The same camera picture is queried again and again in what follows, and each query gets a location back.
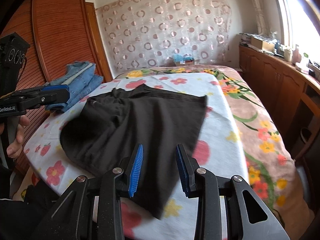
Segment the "bed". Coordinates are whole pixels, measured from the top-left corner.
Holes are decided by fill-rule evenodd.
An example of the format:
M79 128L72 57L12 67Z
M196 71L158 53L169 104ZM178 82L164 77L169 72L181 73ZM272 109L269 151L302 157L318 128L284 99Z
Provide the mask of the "bed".
M223 151L228 152L228 147L234 147L230 151L237 153L232 155L235 158L234 163L236 163L236 165L232 166L234 165L232 164L233 161L228 163L230 167L232 166L231 171L230 169L229 171L237 172L243 176L275 214L290 238L299 239L311 223L314 215L303 200L303 189L295 169L294 161L285 150L281 135L276 130L274 123L262 103L234 69L224 66L193 65L183 68L158 67L135 70L119 75L112 82L102 84L97 90L100 90L100 93L104 93L108 91L108 89L117 87L118 84L146 83L148 85L149 80L152 80L152 82L159 82L152 83L156 88L166 89L165 84L169 84L172 87L176 83L180 85L176 91L190 93L190 91L187 91L187 86L183 88L185 80L188 79L186 77L192 77L190 79L194 79L194 82L197 82L199 79L199 84L204 83L204 79L207 80L208 90L205 91L205 94L208 97L214 96L217 93L223 93L223 100L226 100L230 107L230 109L226 109L225 111L226 116L228 116L230 120L228 125L233 127L232 129L230 128L228 134L224 135L223 139L227 142L225 144L227 150L224 149ZM198 93L197 91L192 91L191 93L195 95L200 93L199 95L201 95L204 92L201 91ZM89 96L83 98L79 104L84 105L88 97ZM208 105L207 113L212 114L213 112L215 112L215 109ZM75 110L72 108L67 113L72 115L75 113ZM78 167L70 166L62 168L61 163L57 162L46 163L46 168L42 168L44 159L41 161L41 156L46 155L50 151L50 148L53 152L62 151L63 154L63 150L59 144L55 145L50 142L51 140L54 141L57 139L57 133L55 132L59 132L66 121L67 119L57 119L57 117L52 114L28 141L24 151L33 169L30 168L28 171L14 199L18 200L23 198L27 185L36 183L38 180L37 177L47 180L49 168L51 168L51 170L55 169L61 174L65 173L66 168L70 170L69 174L72 174L72 171L74 172L73 178L72 175L70 175L68 179L61 179L61 183L55 186L51 184L52 188L58 193L63 192L73 179L77 177L79 172L90 176L87 171L81 171ZM54 128L46 130L52 124ZM36 144L40 141L45 143L37 146ZM199 147L203 151L206 145L201 144ZM216 175L226 177L234 175L230 172ZM169 200L168 205L168 208L166 207L168 214L174 219L175 212L179 213L180 205L172 200ZM123 203L122 208L124 213L127 214L126 218L123 217L124 223L127 225L130 224L129 227L124 226L126 235L131 238L143 239L143 237L141 237L143 234L141 235L140 231L147 230L146 225L148 225L148 223L146 221L150 218L147 220L141 219L141 214L142 216L144 215L143 211L139 210L138 207L130 206L126 202ZM165 226L169 226L168 223L163 223L157 228L161 230L161 228ZM167 236L167 239L174 239L174 237Z

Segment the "human hand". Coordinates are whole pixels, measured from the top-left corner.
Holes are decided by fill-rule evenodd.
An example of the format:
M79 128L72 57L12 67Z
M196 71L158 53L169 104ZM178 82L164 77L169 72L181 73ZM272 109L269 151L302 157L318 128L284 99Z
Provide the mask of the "human hand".
M18 158L22 152L22 144L24 139L24 128L30 124L29 118L22 115L19 120L17 135L13 143L11 143L7 148L7 154L10 158ZM0 134L4 131L4 123L0 124Z

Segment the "silver screw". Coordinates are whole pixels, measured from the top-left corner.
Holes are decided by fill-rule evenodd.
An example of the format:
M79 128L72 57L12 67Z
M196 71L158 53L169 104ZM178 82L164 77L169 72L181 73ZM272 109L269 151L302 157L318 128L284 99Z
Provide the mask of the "silver screw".
M241 176L236 175L236 176L233 176L233 180L234 180L235 182L241 182L243 179L242 179Z
M114 168L114 169L112 170L112 172L113 172L114 174L119 174L119 173L122 172L122 169L121 169L121 168Z
M85 181L85 176L81 175L77 177L78 182L84 182Z
M198 168L198 169L197 169L197 172L198 172L199 174L205 174L207 171L205 170L205 168Z

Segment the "wooden countertop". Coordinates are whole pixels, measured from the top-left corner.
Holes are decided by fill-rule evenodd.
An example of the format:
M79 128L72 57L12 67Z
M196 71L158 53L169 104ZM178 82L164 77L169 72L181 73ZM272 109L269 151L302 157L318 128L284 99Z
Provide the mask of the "wooden countertop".
M294 67L294 65L291 62L285 61L284 59L275 57L275 56L270 56L268 54L262 53L262 52L258 52L254 49L251 49L249 47L244 47L244 46L239 46L240 48L243 48L244 50L248 49L251 52L256 52L256 53L260 53L265 55L266 57L268 57L269 59L277 62L277 63L281 63L282 65L286 65L289 68L291 68L293 71L295 71L302 80L304 80L308 85L310 85L319 95L320 95L320 83L312 76L301 73L300 71L296 70L296 68Z

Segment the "floral blanket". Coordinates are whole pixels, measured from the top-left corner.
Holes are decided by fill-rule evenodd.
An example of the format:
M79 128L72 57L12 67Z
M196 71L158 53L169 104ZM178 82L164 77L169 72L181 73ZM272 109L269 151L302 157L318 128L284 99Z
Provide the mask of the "floral blanket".
M299 239L314 215L303 200L300 178L281 135L259 98L237 71L207 65L158 67L131 71L117 78L175 73L210 73L217 78L239 129L250 185L284 226L290 239ZM236 140L236 135L230 134L230 139Z

